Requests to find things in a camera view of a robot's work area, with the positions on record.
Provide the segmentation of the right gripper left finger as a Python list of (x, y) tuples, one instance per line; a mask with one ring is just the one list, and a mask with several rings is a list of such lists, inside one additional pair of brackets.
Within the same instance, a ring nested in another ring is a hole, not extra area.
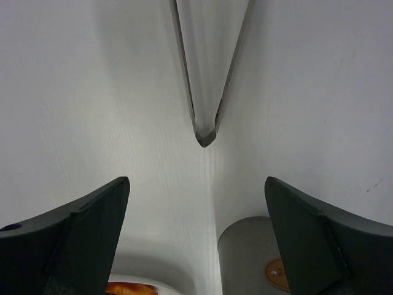
[(121, 176), (1, 228), (1, 294), (104, 294), (129, 193)]

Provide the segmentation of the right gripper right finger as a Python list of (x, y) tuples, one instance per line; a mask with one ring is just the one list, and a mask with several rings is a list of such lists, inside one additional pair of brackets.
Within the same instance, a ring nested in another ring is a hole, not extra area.
[(392, 226), (272, 176), (265, 199), (291, 294), (392, 294)]

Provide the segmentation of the fried orange tempura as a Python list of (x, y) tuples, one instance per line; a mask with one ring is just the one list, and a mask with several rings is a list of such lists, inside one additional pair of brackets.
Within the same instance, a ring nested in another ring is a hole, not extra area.
[(105, 294), (115, 295), (157, 295), (155, 287), (140, 283), (109, 282)]

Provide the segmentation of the metal tongs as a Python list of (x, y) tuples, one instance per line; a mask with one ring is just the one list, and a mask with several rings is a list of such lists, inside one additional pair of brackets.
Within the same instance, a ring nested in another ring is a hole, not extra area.
[(216, 138), (254, 1), (171, 1), (182, 79), (199, 145)]

